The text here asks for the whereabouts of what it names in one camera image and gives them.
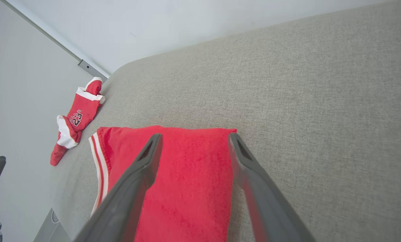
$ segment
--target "gray fabric surface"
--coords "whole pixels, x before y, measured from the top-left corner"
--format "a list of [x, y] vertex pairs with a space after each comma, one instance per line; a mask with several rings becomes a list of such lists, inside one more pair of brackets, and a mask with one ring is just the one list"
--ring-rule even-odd
[[[97, 193], [100, 126], [237, 128], [318, 241], [401, 241], [401, 2], [335, 12], [129, 63], [53, 169], [74, 238]], [[234, 188], [229, 241], [252, 241]]]

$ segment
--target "white wall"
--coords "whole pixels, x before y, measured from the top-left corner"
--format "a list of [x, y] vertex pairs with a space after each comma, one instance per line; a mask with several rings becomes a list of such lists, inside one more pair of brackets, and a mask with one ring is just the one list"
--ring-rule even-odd
[[33, 241], [51, 207], [56, 116], [92, 77], [0, 2], [0, 222], [5, 241]]
[[150, 55], [387, 0], [8, 0], [112, 73]]

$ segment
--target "folded red garment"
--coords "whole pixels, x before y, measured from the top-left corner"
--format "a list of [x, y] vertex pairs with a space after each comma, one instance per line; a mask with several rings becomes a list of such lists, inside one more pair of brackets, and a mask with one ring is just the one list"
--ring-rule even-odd
[[59, 137], [51, 153], [51, 165], [56, 166], [67, 149], [78, 145], [81, 131], [93, 120], [97, 108], [105, 101], [105, 97], [100, 95], [101, 88], [102, 79], [99, 77], [94, 77], [85, 87], [78, 87], [69, 114], [57, 116]]
[[93, 212], [155, 133], [163, 147], [135, 241], [223, 241], [231, 212], [228, 135], [236, 129], [101, 127], [89, 139], [99, 180]]

